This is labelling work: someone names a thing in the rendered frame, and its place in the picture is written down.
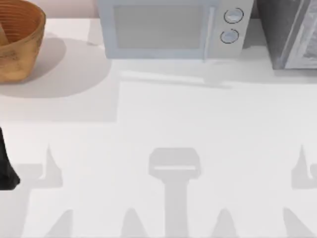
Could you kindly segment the microwave oven door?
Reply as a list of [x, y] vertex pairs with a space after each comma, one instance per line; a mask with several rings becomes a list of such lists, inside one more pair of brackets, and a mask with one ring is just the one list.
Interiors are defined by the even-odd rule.
[[214, 0], [97, 0], [109, 59], [204, 59]]

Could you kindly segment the round microwave knob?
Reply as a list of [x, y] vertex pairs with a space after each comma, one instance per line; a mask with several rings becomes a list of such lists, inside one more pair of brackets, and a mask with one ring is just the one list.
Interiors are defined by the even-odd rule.
[[224, 44], [232, 44], [236, 42], [239, 39], [239, 32], [235, 29], [229, 29], [226, 31], [223, 31], [220, 35], [220, 40]]
[[244, 17], [244, 12], [240, 8], [229, 9], [224, 14], [224, 20], [228, 24], [236, 24]]

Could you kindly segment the pale microwave oven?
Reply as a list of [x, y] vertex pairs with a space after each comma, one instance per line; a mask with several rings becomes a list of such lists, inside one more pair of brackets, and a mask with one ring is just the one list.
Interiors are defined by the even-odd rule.
[[[231, 59], [238, 57], [242, 51], [254, 0], [214, 0], [216, 6], [213, 14], [212, 33], [209, 44], [208, 59]], [[240, 8], [244, 12], [243, 19], [236, 24], [228, 24], [224, 14], [229, 9]], [[224, 44], [220, 40], [223, 31], [235, 29], [239, 39], [232, 44]]]

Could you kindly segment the grey cabinet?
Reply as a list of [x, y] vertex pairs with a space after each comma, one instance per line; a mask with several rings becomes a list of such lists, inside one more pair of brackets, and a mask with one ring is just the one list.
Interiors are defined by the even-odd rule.
[[317, 69], [317, 0], [257, 0], [273, 69]]

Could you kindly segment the brown woven basket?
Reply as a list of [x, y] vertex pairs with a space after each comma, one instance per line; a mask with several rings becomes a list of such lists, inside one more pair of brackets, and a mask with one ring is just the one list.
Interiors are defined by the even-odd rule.
[[0, 83], [26, 79], [38, 57], [46, 14], [27, 0], [0, 0]]

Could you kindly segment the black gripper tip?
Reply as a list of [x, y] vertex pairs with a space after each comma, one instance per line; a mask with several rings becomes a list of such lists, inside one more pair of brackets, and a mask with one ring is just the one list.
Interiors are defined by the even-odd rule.
[[0, 127], [0, 190], [14, 190], [20, 184], [20, 178], [11, 165]]

